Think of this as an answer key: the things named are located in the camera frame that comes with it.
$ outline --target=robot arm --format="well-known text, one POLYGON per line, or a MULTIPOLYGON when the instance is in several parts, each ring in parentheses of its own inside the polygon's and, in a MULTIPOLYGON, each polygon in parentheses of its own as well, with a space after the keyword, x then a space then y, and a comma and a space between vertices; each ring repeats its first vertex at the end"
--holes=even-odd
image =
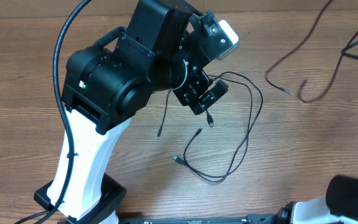
POLYGON ((140 0, 127 29, 118 27, 70 57, 62 99, 99 134, 134 116, 156 91, 173 90, 183 106, 201 114, 228 91, 222 81, 208 91, 213 81, 203 68, 238 43, 211 11, 196 17, 182 0, 140 0), (114 51, 104 48, 114 39, 114 51))
MULTIPOLYGON (((67 62, 62 100, 73 132, 75 159, 63 203, 58 209, 69 223, 118 222, 115 213, 126 190, 104 171, 115 143, 131 117, 151 94, 173 90, 183 106, 201 114, 227 91, 203 71, 239 43, 226 21, 211 11, 196 17, 182 0, 140 0, 128 28, 118 27, 93 46, 75 52, 67 62), (188 24, 194 28, 187 32, 188 24), (113 51, 105 48, 117 39, 113 51)), ((50 210, 66 179, 68 138, 65 135, 53 182, 34 199, 50 210)))

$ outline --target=cable plug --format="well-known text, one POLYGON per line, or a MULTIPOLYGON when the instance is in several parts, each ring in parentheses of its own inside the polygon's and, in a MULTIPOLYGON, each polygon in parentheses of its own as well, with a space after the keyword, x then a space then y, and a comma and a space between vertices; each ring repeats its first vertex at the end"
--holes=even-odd
POLYGON ((175 162, 179 163, 180 165, 184 165, 184 166, 186 165, 185 161, 183 159, 179 158, 177 155, 172 156, 172 159, 175 162))
POLYGON ((161 132, 162 132, 162 125, 161 125, 161 127, 160 127, 160 129, 159 129, 159 131, 158 131, 158 134, 157 134, 157 139, 159 139, 159 138, 160 138, 160 136, 161 136, 161 132))
POLYGON ((212 118, 212 116, 210 115, 210 113, 208 112, 208 110, 206 110, 206 120, 209 124, 210 128, 214 127, 214 119, 212 118))
POLYGON ((199 130, 197 130, 197 131, 196 131, 196 134, 194 135, 194 137, 196 137, 197 135, 199 135, 202 130, 203 130, 202 128, 200 128, 199 130))
POLYGON ((289 95, 293 95, 293 93, 290 90, 286 90, 286 89, 281 88, 281 87, 279 87, 278 89, 283 91, 283 92, 285 92, 285 93, 288 93, 289 95))

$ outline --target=wooden table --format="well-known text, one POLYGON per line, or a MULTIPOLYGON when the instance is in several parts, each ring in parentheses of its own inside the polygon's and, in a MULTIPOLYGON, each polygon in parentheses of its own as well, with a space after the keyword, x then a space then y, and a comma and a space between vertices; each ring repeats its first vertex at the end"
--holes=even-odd
MULTIPOLYGON (((166 92, 156 93, 133 117, 106 171, 128 190, 120 212, 154 218, 275 213, 292 200, 324 194, 336 174, 358 177, 358 62, 345 59, 327 97, 310 105, 264 81, 264 71, 299 43, 316 15, 313 11, 217 15, 237 31, 241 47, 224 61, 208 65, 206 72, 240 72, 265 99, 245 161, 223 183, 208 184, 171 160, 183 153, 198 128, 204 128, 188 159, 205 172, 224 173, 245 135, 250 96, 242 86, 231 84, 229 93, 210 109, 212 129, 205 115, 194 116, 171 96, 160 139, 156 135, 166 92)), ((118 25, 126 26, 129 19, 77 18, 63 44, 60 82, 73 52, 118 25)), ((52 90, 52 52, 64 20, 0 19, 0 223, 40 212, 33 193, 55 175, 63 125, 52 90)), ((310 41, 279 66, 271 80, 296 92, 308 78, 304 95, 315 97, 331 78, 340 49, 357 29, 358 11, 327 12, 310 41)), ((253 92, 257 111, 260 98, 253 92)), ((49 223, 63 219, 55 215, 49 223)))

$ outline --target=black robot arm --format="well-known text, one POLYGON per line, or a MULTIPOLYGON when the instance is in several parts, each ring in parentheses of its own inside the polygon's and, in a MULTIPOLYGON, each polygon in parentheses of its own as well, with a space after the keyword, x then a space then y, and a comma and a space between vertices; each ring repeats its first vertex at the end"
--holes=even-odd
POLYGON ((128 28, 115 28, 70 57, 65 106, 96 123, 99 134, 134 116, 156 91, 173 90, 201 114, 228 90, 219 81, 208 91, 213 81, 203 68, 237 47, 232 33, 211 11, 197 17, 185 1, 140 0, 128 28), (115 39, 114 51, 106 49, 115 39))

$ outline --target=black cable clip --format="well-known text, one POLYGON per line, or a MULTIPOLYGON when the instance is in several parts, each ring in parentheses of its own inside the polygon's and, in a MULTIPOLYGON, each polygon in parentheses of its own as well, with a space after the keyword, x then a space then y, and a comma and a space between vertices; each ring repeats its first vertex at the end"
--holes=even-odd
POLYGON ((75 157, 75 156, 79 156, 79 154, 78 154, 78 153, 75 153, 75 154, 70 154, 70 153, 68 153, 68 154, 67 154, 67 158, 70 158, 70 156, 71 156, 71 157, 75 157))

